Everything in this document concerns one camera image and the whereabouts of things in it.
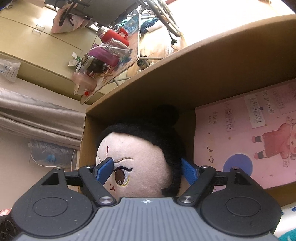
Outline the plush doll black hair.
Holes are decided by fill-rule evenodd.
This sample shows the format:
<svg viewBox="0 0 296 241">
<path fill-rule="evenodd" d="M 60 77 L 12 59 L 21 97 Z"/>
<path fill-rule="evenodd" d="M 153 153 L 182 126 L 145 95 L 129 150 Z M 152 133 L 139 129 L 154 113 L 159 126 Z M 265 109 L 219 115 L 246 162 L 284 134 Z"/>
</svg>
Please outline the plush doll black hair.
<svg viewBox="0 0 296 241">
<path fill-rule="evenodd" d="M 116 199 L 177 196 L 182 188 L 184 144 L 174 126 L 179 111 L 153 106 L 103 130 L 96 143 L 96 164 L 112 158 L 104 188 Z"/>
</svg>

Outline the pink illustrated notebook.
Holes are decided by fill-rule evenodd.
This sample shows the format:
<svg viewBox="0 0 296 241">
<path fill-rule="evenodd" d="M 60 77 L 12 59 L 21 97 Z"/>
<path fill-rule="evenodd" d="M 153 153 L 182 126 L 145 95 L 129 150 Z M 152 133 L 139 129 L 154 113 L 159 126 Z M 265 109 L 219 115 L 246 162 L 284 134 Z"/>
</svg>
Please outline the pink illustrated notebook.
<svg viewBox="0 0 296 241">
<path fill-rule="evenodd" d="M 263 188 L 295 181 L 295 81 L 196 108 L 194 162 L 241 168 Z"/>
</svg>

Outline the brown cardboard box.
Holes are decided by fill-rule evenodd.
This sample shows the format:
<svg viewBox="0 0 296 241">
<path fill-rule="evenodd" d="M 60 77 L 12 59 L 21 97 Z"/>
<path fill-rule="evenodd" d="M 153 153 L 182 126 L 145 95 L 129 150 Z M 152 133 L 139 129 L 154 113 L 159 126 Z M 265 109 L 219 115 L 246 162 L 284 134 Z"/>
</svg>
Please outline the brown cardboard box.
<svg viewBox="0 0 296 241">
<path fill-rule="evenodd" d="M 195 163 L 196 108 L 291 80 L 295 81 L 295 15 L 210 37 L 157 62 L 93 103 L 86 110 L 79 167 L 97 165 L 97 138 L 108 126 L 163 104 L 179 111 L 174 128 L 184 144 L 183 159 Z M 93 182 L 98 197 L 119 200 Z M 295 181 L 264 189 L 282 206 L 295 202 Z"/>
</svg>

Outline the pink plastic container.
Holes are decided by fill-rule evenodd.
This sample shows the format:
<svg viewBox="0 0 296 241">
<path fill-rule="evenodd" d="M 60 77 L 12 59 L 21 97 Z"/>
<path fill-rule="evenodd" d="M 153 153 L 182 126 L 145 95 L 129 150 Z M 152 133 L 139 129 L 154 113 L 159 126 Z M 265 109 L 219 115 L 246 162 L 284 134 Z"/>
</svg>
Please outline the pink plastic container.
<svg viewBox="0 0 296 241">
<path fill-rule="evenodd" d="M 97 81 L 95 79 L 80 72 L 74 72 L 71 76 L 71 80 L 75 84 L 78 84 L 89 91 L 93 91 L 97 85 Z"/>
</svg>

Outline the grey curtain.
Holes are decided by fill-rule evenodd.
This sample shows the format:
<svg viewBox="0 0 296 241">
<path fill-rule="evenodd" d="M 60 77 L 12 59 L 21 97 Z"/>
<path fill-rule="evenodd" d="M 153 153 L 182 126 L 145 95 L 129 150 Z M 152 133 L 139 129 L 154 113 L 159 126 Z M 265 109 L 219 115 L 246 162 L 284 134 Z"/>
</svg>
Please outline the grey curtain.
<svg viewBox="0 0 296 241">
<path fill-rule="evenodd" d="M 1 130 L 80 149 L 85 114 L 1 88 Z"/>
</svg>

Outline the magenta plastic bottle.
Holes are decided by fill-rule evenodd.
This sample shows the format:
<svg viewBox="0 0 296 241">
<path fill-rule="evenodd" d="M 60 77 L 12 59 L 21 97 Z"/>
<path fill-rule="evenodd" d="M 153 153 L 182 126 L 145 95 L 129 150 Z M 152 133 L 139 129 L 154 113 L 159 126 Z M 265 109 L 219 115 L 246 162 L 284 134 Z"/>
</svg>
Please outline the magenta plastic bottle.
<svg viewBox="0 0 296 241">
<path fill-rule="evenodd" d="M 108 64 L 111 67 L 115 67 L 119 63 L 119 58 L 117 56 L 112 55 L 101 46 L 92 46 L 92 48 L 88 51 L 88 54 Z"/>
</svg>

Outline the beige cabinet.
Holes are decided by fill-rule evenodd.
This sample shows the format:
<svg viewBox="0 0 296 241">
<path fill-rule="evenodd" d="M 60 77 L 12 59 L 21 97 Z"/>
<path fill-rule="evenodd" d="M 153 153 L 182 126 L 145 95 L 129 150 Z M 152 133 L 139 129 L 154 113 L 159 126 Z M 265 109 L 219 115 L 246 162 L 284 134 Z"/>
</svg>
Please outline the beige cabinet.
<svg viewBox="0 0 296 241">
<path fill-rule="evenodd" d="M 51 33 L 56 11 L 40 8 L 27 1 L 15 1 L 1 11 L 1 57 L 21 62 L 18 78 L 48 90 L 80 100 L 74 95 L 68 65 L 72 54 L 82 57 L 94 43 L 99 43 L 89 28 L 70 33 Z"/>
</svg>

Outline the red thermos bottle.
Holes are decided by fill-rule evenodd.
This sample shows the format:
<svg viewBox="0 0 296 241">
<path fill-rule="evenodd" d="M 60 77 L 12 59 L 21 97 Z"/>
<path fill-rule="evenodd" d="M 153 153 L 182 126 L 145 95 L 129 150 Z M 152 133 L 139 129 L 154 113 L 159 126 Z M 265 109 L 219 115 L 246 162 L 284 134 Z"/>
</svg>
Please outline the red thermos bottle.
<svg viewBox="0 0 296 241">
<path fill-rule="evenodd" d="M 128 32 L 124 28 L 120 28 L 116 32 L 108 27 L 102 26 L 97 30 L 96 34 L 103 43 L 107 43 L 109 40 L 115 39 L 115 40 L 122 42 L 126 46 L 130 45 L 130 43 L 127 39 Z"/>
</svg>

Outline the clear plastic bag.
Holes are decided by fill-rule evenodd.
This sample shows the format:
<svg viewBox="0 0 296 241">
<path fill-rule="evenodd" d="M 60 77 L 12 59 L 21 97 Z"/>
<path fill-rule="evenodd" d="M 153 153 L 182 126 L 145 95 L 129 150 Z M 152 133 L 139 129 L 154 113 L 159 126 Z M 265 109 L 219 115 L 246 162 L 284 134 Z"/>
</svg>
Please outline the clear plastic bag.
<svg viewBox="0 0 296 241">
<path fill-rule="evenodd" d="M 10 82 L 15 82 L 21 63 L 13 59 L 0 59 L 1 76 Z"/>
</svg>

